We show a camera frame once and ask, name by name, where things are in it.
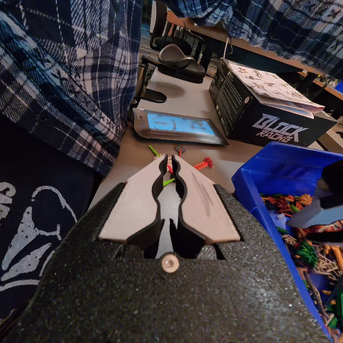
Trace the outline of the black cardboard box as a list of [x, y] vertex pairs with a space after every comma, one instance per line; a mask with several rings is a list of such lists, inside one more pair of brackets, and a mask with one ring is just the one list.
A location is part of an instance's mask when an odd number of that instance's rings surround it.
[[273, 141], [309, 147], [337, 124], [324, 110], [310, 119], [261, 104], [227, 61], [220, 59], [209, 93], [228, 139], [261, 147]]

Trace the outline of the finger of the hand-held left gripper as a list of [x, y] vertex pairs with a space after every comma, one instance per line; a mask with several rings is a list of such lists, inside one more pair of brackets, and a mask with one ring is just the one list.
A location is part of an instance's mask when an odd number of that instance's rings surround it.
[[315, 225], [329, 225], [343, 218], [342, 200], [314, 200], [306, 208], [292, 215], [286, 225], [309, 228]]
[[334, 193], [330, 190], [328, 184], [321, 177], [316, 183], [316, 188], [314, 191], [314, 200], [330, 197], [333, 195]]

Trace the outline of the blue plastic bin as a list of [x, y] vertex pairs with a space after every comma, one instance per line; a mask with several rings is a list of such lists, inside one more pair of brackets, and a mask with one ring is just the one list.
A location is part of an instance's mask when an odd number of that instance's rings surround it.
[[248, 160], [232, 177], [239, 202], [260, 222], [275, 242], [306, 307], [328, 337], [329, 342], [333, 342], [329, 332], [296, 270], [276, 225], [263, 204], [260, 193], [313, 195], [322, 169], [342, 158], [343, 155], [339, 153], [272, 142]]

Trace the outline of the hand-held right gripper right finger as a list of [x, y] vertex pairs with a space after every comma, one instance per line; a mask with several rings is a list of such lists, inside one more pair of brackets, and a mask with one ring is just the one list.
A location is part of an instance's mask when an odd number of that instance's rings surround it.
[[204, 246], [217, 252], [219, 244], [239, 242], [240, 232], [215, 183], [181, 157], [173, 155], [171, 161], [180, 198], [177, 225], [171, 225], [174, 251], [196, 259]]

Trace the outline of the printed instruction sheet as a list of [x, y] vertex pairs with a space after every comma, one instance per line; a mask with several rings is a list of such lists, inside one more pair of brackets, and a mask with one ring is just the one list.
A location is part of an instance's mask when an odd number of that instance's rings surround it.
[[310, 119], [324, 110], [323, 105], [310, 101], [276, 74], [227, 62], [230, 71], [263, 105]]

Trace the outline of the dark printed t-shirt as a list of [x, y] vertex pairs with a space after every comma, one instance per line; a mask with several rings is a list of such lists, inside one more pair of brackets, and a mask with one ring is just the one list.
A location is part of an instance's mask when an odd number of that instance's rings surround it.
[[1, 115], [1, 337], [28, 306], [56, 248], [102, 179]]

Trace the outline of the plaid flannel shirt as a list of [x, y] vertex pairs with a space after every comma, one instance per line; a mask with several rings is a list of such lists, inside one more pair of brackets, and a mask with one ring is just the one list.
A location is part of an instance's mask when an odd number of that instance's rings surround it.
[[[342, 1], [162, 1], [342, 80]], [[1, 114], [107, 175], [135, 93], [142, 1], [1, 1]]]

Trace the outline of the black office chair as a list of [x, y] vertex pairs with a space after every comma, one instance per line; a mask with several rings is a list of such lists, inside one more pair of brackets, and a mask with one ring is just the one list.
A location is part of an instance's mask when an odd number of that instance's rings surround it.
[[151, 33], [150, 48], [158, 51], [158, 70], [187, 82], [201, 84], [205, 77], [204, 67], [191, 56], [192, 46], [186, 40], [169, 35], [172, 24], [167, 22], [167, 6], [156, 1], [156, 18]]

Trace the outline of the round stand base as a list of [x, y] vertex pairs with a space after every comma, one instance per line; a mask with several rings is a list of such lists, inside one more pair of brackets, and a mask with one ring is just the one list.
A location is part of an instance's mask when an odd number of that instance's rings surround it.
[[165, 94], [146, 88], [140, 97], [141, 100], [153, 102], [153, 103], [165, 103], [167, 100], [167, 97]]

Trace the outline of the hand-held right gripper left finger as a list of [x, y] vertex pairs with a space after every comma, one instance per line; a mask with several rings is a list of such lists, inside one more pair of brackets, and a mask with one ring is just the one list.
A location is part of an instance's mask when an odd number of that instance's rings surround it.
[[159, 241], [161, 209], [168, 155], [163, 154], [121, 183], [120, 195], [103, 224], [98, 238], [146, 250]]

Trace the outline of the pile of colourful toy pieces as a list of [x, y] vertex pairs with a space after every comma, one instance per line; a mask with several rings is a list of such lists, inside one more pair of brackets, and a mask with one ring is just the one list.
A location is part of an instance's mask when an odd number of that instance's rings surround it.
[[329, 335], [334, 342], [342, 342], [342, 248], [306, 240], [310, 229], [287, 228], [286, 221], [312, 203], [309, 194], [260, 196], [272, 219], [281, 225], [275, 224]]

